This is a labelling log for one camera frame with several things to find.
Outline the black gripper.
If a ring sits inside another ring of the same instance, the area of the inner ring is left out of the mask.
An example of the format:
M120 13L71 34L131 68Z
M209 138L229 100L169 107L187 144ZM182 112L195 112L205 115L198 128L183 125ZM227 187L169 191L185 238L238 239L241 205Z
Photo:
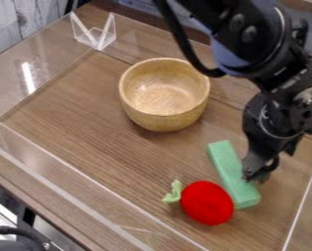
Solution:
M242 158L242 177L245 180L265 183L270 172L280 165L280 153L293 155L296 144L301 139L298 133L289 136L273 132L269 105L272 102L257 94L248 102L242 113L242 131L249 148Z

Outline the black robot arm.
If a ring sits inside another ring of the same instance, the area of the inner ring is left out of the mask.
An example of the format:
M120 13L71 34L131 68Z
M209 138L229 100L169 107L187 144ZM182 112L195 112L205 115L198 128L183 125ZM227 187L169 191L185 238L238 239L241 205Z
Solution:
M210 38L215 66L199 60L167 3L155 0L178 47L195 70L213 78L248 79L260 89L245 106L242 130L249 150L245 179L262 179L312 134L312 56L305 51L308 23L292 23L273 0L174 0Z

